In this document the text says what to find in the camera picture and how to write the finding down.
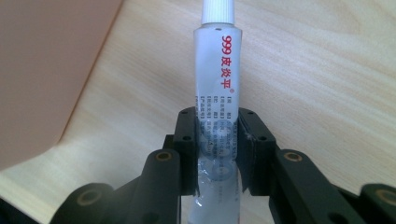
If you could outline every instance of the white tube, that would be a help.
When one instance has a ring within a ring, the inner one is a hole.
[[[234,160],[242,31],[233,26],[232,0],[204,0],[202,22],[194,31],[200,195],[189,223],[234,224],[241,190]]]

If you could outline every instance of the red chinese characters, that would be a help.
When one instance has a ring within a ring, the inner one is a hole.
[[[231,88],[231,57],[230,54],[232,52],[232,38],[230,35],[222,37],[222,53],[223,56],[221,57],[221,77],[224,77],[224,80],[221,82],[221,85],[224,89]]]

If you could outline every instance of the tabletop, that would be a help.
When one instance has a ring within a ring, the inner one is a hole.
[[[201,1],[125,0],[60,143],[0,172],[0,195],[40,223],[74,190],[118,188],[195,104],[192,32]],[[335,185],[396,186],[396,2],[236,0],[240,106],[281,148]],[[241,223],[273,223],[268,198],[241,199]],[[191,197],[182,199],[186,223]]]

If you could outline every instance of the wooden table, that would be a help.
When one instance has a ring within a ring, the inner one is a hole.
[[[200,18],[201,1],[125,1],[63,139],[2,171],[1,197],[48,223],[74,189],[139,176],[177,112],[194,105]],[[244,31],[240,106],[335,185],[396,186],[396,2],[244,0],[235,20]],[[267,203],[246,192],[241,223],[272,223]]]

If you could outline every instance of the ribbed cap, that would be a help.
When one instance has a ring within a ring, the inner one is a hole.
[[[210,22],[233,24],[233,0],[204,0],[202,24]]]

